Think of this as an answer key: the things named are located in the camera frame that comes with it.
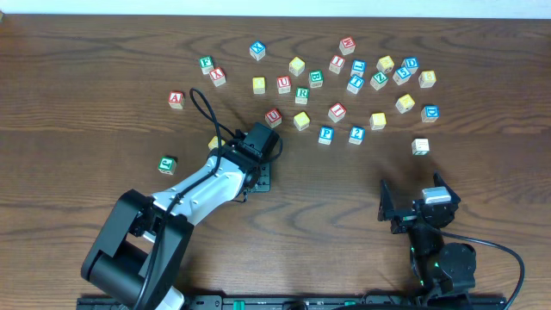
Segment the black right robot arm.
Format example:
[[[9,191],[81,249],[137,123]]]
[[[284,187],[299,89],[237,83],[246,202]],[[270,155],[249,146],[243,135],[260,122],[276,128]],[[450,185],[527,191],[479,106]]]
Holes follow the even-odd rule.
[[[393,234],[408,235],[412,270],[431,295],[466,293],[475,286],[476,251],[468,244],[445,243],[442,231],[455,219],[461,198],[439,174],[433,181],[408,209],[397,209],[382,180],[377,220],[390,222]]]

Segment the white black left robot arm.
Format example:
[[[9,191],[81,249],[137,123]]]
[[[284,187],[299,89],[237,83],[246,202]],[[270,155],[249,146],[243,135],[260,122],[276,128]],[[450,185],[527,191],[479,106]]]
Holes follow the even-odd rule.
[[[173,284],[195,226],[255,187],[279,139],[255,123],[179,184],[150,196],[128,190],[84,259],[82,278],[131,309],[182,308],[185,297]]]

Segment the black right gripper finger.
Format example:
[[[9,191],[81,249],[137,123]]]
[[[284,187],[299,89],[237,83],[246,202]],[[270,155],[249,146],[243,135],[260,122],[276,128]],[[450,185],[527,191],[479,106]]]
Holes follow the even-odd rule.
[[[433,174],[433,182],[435,187],[443,187],[449,194],[452,193],[452,189],[446,184],[439,172]]]
[[[385,180],[381,180],[381,198],[377,215],[378,221],[388,221],[395,217],[395,209],[392,202],[391,192]]]

